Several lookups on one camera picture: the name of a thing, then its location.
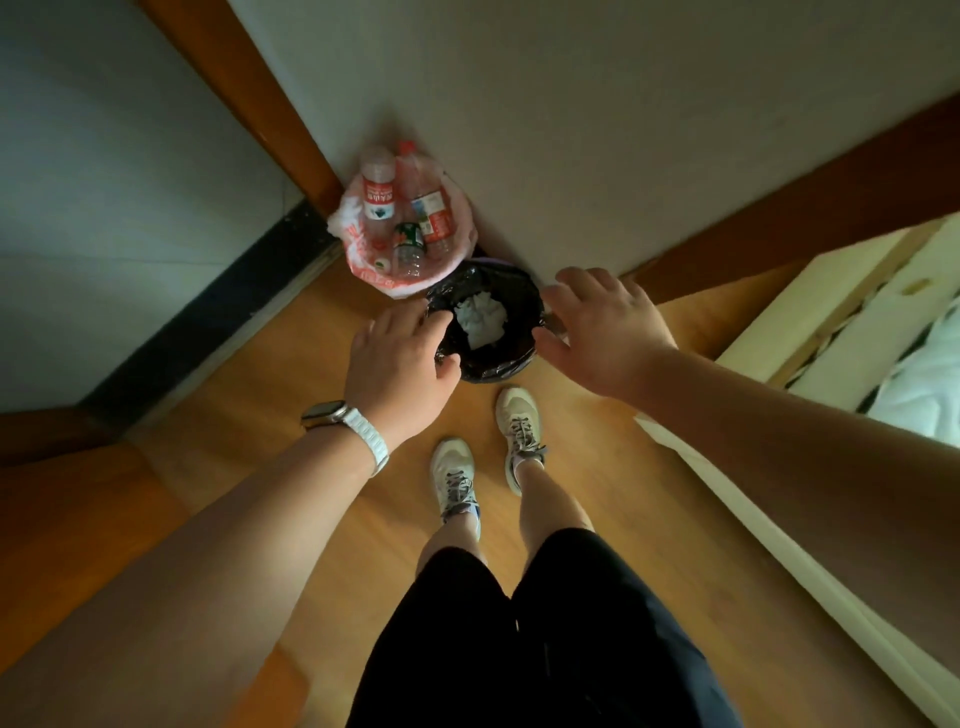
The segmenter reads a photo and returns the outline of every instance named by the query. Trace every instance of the red and white plastic bag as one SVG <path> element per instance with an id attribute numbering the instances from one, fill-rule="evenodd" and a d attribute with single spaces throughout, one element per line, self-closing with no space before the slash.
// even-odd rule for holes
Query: red and white plastic bag
<path id="1" fill-rule="evenodd" d="M 340 201 L 340 207 L 330 215 L 326 223 L 330 233 L 343 241 L 350 271 L 391 298 L 403 299 L 412 296 L 443 280 L 462 260 L 473 254 L 473 246 L 476 244 L 477 231 L 473 226 L 473 213 L 467 196 L 444 173 L 438 162 L 433 159 L 429 162 L 436 165 L 435 171 L 441 180 L 455 230 L 443 258 L 427 259 L 423 275 L 419 278 L 397 278 L 378 269 L 377 260 L 384 257 L 392 259 L 393 251 L 377 249 L 366 234 L 368 218 L 364 214 L 364 183 L 360 175 L 350 182 Z"/>

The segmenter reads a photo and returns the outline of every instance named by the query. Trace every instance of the trash can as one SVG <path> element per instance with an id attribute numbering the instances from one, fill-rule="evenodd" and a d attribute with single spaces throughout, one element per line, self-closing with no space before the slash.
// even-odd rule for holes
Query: trash can
<path id="1" fill-rule="evenodd" d="M 543 326 L 543 301 L 533 279 L 515 265 L 494 258 L 470 258 L 460 263 L 453 273 L 427 290 L 428 310 L 453 311 L 457 303 L 485 291 L 507 309 L 503 336 L 471 350 L 467 334 L 454 318 L 437 349 L 438 359 L 460 354 L 462 379 L 473 384 L 506 381 L 527 366 L 535 353 L 531 332 Z"/>

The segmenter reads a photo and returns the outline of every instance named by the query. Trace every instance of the black shorts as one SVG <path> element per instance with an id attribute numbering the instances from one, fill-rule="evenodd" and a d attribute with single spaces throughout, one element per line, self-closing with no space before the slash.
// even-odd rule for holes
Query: black shorts
<path id="1" fill-rule="evenodd" d="M 707 660 L 613 549 L 548 538 L 516 588 L 437 552 L 373 647 L 348 726 L 739 726 Z"/>

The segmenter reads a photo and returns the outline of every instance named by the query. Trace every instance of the person's left hand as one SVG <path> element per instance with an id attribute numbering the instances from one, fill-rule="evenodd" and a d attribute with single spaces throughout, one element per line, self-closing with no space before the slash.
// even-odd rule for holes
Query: person's left hand
<path id="1" fill-rule="evenodd" d="M 460 355 L 437 366 L 434 354 L 453 321 L 437 311 L 423 324 L 426 300 L 388 308 L 357 331 L 344 399 L 377 428 L 390 452 L 437 419 L 460 381 Z"/>

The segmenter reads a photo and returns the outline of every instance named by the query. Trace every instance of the white watch band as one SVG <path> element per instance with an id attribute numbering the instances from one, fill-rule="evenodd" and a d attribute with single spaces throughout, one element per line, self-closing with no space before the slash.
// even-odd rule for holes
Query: white watch band
<path id="1" fill-rule="evenodd" d="M 380 433 L 376 431 L 376 427 L 371 425 L 356 407 L 348 407 L 340 422 L 360 435 L 360 439 L 367 443 L 367 447 L 373 453 L 373 459 L 376 460 L 376 470 L 373 471 L 373 474 L 376 475 L 382 471 L 383 466 L 390 460 L 390 450 L 383 438 L 380 437 Z"/>

